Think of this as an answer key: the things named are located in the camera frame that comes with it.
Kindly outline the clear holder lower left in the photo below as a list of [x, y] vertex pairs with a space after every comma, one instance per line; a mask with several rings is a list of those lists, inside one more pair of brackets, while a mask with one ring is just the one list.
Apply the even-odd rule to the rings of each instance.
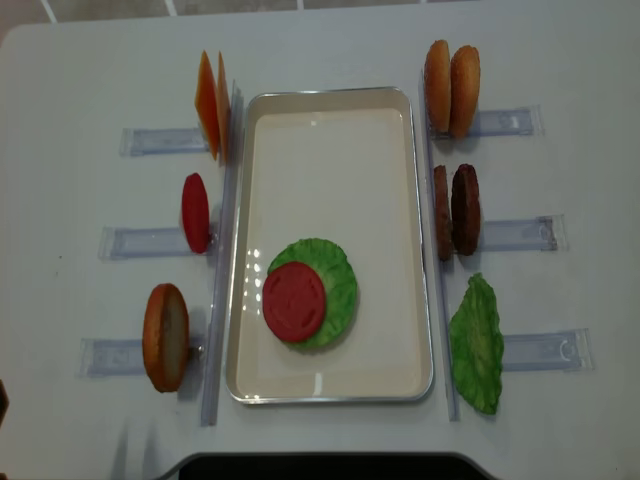
[[145, 376], [142, 340], [82, 339], [76, 375], [79, 378]]

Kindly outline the orange cheese slice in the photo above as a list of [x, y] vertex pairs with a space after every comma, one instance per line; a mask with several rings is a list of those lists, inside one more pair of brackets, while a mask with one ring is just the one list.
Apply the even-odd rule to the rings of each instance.
[[224, 163], [229, 158], [229, 121], [231, 105], [227, 88], [226, 73], [222, 53], [218, 53], [217, 115], [220, 132], [220, 151]]
[[217, 92], [211, 63], [205, 51], [201, 54], [194, 105], [209, 151], [213, 158], [217, 159], [220, 148]]

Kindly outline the upright red tomato slice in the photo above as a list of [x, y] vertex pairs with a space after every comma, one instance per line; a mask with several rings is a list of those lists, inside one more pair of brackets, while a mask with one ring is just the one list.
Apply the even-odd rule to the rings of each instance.
[[209, 203], [201, 176], [193, 173], [186, 177], [181, 200], [181, 216], [190, 249], [203, 254], [210, 243]]

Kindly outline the black object bottom edge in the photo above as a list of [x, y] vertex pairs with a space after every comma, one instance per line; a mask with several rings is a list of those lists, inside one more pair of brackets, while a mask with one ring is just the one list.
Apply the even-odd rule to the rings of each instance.
[[490, 479], [453, 454], [256, 453], [197, 455], [176, 467], [179, 479]]

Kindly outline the clear holder middle right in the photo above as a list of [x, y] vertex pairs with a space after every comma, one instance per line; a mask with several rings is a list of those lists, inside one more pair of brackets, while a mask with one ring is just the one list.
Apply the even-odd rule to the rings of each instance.
[[567, 250], [564, 216], [485, 221], [477, 249], [482, 252]]

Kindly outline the long clear rail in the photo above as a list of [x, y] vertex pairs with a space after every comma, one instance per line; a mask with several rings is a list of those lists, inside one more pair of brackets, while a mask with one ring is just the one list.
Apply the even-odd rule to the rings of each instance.
[[433, 156], [432, 142], [430, 137], [430, 123], [427, 110], [426, 94], [424, 90], [424, 70], [419, 74], [419, 95], [420, 95], [420, 115], [421, 115], [421, 134], [424, 151], [425, 176], [427, 185], [427, 198], [429, 203], [430, 229], [433, 243], [433, 263], [436, 291], [436, 306], [439, 317], [440, 344], [442, 349], [444, 383], [446, 389], [446, 400], [448, 418], [450, 422], [458, 422], [460, 420], [459, 399], [454, 386], [452, 377], [452, 360], [450, 351], [450, 342], [448, 335], [448, 304], [446, 295], [446, 282], [443, 278], [442, 267], [443, 262], [439, 259], [437, 251], [437, 229], [436, 229], [436, 213], [435, 213], [435, 186], [433, 180]]
[[242, 90], [237, 82], [233, 81], [228, 140], [229, 160], [224, 172], [223, 198], [215, 247], [215, 278], [202, 391], [200, 415], [202, 427], [214, 426], [218, 416], [224, 331], [230, 311], [229, 291], [236, 256], [236, 205], [238, 185], [241, 183], [239, 176], [243, 158], [244, 112]]

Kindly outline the white rectangular metal tray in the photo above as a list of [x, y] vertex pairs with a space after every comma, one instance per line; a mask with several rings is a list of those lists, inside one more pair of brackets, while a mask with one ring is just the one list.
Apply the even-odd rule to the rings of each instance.
[[[434, 368], [413, 110], [395, 87], [271, 93], [245, 115], [229, 256], [225, 377], [243, 404], [413, 401]], [[265, 282], [292, 244], [325, 275], [338, 335], [303, 347], [264, 319]]]

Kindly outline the long clear rail right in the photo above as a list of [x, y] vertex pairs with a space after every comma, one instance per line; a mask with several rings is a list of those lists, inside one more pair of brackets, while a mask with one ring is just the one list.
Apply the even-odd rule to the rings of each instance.
[[430, 229], [433, 243], [433, 263], [436, 291], [436, 306], [439, 317], [440, 344], [442, 349], [444, 383], [446, 389], [446, 400], [448, 418], [450, 422], [458, 422], [460, 420], [459, 399], [454, 386], [452, 377], [452, 360], [450, 351], [450, 342], [448, 335], [448, 304], [446, 295], [446, 282], [443, 278], [442, 267], [443, 262], [439, 259], [437, 251], [437, 229], [436, 229], [436, 213], [435, 213], [435, 186], [433, 180], [433, 156], [432, 142], [430, 137], [430, 123], [427, 110], [426, 94], [424, 90], [424, 70], [419, 74], [419, 95], [420, 95], [420, 115], [421, 115], [421, 134], [424, 151], [425, 176], [427, 185], [427, 198], [429, 203]]

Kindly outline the red tomato slice on tray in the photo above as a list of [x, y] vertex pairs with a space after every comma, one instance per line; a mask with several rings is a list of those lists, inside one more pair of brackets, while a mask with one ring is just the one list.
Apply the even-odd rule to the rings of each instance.
[[281, 341], [301, 343], [322, 326], [326, 293], [318, 274], [293, 261], [268, 274], [262, 292], [267, 326]]

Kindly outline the right orange cheese slice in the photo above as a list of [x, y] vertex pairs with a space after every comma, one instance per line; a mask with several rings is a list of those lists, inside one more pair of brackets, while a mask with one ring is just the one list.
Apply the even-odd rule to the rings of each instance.
[[217, 115], [220, 132], [220, 151], [224, 163], [229, 158], [229, 121], [231, 105], [227, 88], [226, 73], [222, 53], [218, 53]]

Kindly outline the long clear rail left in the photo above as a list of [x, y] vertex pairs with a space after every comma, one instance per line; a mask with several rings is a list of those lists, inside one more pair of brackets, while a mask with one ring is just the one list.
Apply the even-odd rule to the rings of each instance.
[[224, 172], [223, 198], [215, 247], [215, 278], [202, 391], [200, 415], [202, 427], [214, 426], [218, 416], [224, 331], [230, 311], [229, 291], [236, 256], [236, 205], [238, 185], [241, 183], [239, 176], [243, 158], [244, 112], [242, 90], [237, 82], [233, 81], [228, 140], [229, 160]]

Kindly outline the brown meat patty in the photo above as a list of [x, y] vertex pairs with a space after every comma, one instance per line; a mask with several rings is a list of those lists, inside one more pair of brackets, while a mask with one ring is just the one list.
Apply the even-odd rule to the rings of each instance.
[[453, 254], [452, 224], [449, 208], [446, 167], [439, 165], [433, 170], [435, 194], [435, 223], [438, 257], [447, 261]]

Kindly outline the clear holder upper right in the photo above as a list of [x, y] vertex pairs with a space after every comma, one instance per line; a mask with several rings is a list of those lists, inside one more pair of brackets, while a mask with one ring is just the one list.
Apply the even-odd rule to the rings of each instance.
[[545, 132], [539, 105], [478, 110], [465, 138], [535, 136]]

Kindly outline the clear holder middle left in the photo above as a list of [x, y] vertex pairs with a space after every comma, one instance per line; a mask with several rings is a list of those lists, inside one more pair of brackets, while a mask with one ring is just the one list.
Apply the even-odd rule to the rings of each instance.
[[98, 250], [102, 261], [194, 255], [181, 227], [104, 227]]

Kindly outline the left orange cheese slice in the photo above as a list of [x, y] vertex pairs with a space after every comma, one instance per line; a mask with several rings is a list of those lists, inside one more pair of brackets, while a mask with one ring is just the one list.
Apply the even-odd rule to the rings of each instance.
[[201, 54], [194, 105], [209, 151], [213, 158], [217, 159], [220, 148], [217, 92], [211, 63], [205, 51]]

